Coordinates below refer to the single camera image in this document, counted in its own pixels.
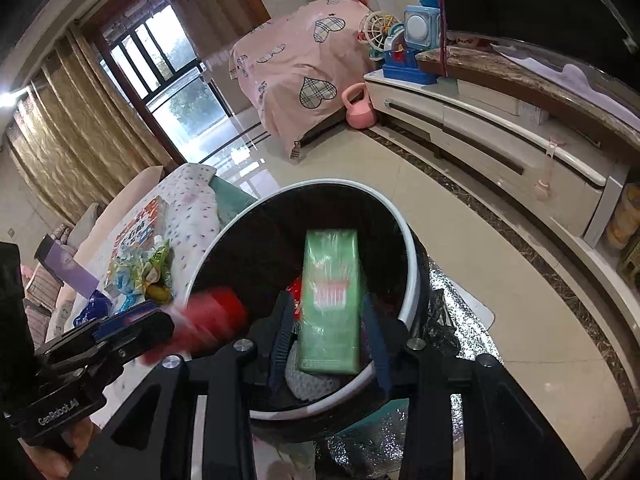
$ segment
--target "bucket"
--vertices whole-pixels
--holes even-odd
[[[421,308],[428,302],[430,292],[426,252],[385,196],[348,180],[300,182],[249,206],[206,251],[188,294],[230,286],[247,308],[251,324],[268,316],[278,294],[302,275],[306,232],[327,229],[358,232],[367,289],[384,296],[391,311],[411,328],[418,303]],[[334,434],[386,402],[374,378],[370,362],[350,382],[315,402],[290,393],[276,406],[249,399],[254,433],[287,442]]]

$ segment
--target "black television screen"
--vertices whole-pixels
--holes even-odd
[[[525,41],[640,92],[640,0],[444,0],[447,28]]]

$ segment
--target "foil mat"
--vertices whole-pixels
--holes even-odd
[[[444,290],[444,300],[460,341],[458,357],[474,359],[491,354],[502,362],[488,330],[462,299],[453,282],[429,258],[431,290]],[[379,478],[398,471],[402,463],[408,401],[394,400],[363,421],[319,443],[332,462],[352,478]],[[462,398],[451,396],[454,446],[463,437]]]

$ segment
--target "wooden door frame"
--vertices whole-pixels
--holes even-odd
[[[87,41],[93,43],[98,49],[104,62],[111,70],[114,78],[122,88],[122,91],[126,94],[127,98],[131,101],[131,104],[138,112],[143,121],[149,127],[156,139],[162,144],[165,151],[171,156],[176,164],[184,164],[186,162],[184,156],[176,148],[171,139],[167,136],[165,131],[158,123],[158,120],[148,110],[138,92],[133,88],[129,79],[120,69],[119,65],[113,59],[111,50],[107,41],[102,34],[103,28],[109,24],[114,18],[121,16],[131,6],[138,3],[140,0],[107,0],[98,10],[96,10],[81,27]],[[271,16],[264,7],[262,0],[240,0],[244,10],[252,21],[252,25],[257,27],[263,24],[267,20],[271,19]]]

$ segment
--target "gold curtain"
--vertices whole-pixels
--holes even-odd
[[[254,27],[241,0],[169,0],[199,59],[228,52]],[[224,63],[228,56],[222,56]]]
[[[72,224],[93,202],[108,204],[140,171],[172,161],[75,25],[31,81],[14,119],[7,136],[18,171]]]

